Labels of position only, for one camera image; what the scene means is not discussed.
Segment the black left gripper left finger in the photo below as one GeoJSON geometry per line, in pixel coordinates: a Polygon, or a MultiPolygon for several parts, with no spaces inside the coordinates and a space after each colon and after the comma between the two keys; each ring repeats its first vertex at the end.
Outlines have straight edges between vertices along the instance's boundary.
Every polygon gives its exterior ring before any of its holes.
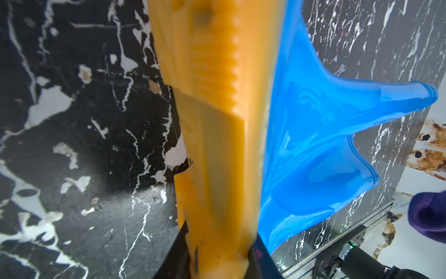
{"type": "Polygon", "coordinates": [[[185,239],[187,232],[187,222],[184,222],[164,262],[153,276],[153,279],[190,278],[190,256],[185,239]]]}

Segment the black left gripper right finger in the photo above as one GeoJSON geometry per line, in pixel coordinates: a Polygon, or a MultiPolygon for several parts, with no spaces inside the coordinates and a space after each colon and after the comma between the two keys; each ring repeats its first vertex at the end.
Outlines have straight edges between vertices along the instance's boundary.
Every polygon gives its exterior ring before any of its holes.
{"type": "Polygon", "coordinates": [[[249,249],[248,279],[283,279],[260,235],[249,249]]]}

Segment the blue rubber boot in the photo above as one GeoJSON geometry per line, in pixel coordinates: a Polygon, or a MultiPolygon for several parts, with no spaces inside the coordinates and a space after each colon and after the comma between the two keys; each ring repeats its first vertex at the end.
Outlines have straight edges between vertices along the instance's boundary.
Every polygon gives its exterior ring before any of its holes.
{"type": "Polygon", "coordinates": [[[379,183],[354,135],[432,105],[435,87],[344,79],[322,65],[303,1],[149,1],[187,152],[174,177],[190,279],[248,278],[269,254],[379,183]]]}

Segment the purple cloth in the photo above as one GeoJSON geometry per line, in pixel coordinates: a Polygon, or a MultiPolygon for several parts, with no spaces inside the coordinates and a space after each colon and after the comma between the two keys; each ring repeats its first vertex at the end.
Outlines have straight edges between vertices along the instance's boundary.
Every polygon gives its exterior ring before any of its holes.
{"type": "Polygon", "coordinates": [[[419,193],[410,202],[409,224],[423,236],[446,243],[446,192],[419,193]]]}

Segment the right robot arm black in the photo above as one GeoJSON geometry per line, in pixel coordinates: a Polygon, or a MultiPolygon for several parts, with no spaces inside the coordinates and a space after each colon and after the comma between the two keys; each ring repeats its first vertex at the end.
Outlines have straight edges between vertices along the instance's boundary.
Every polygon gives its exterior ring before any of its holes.
{"type": "Polygon", "coordinates": [[[339,258],[341,272],[349,279],[428,279],[414,270],[382,265],[357,245],[347,244],[339,258]]]}

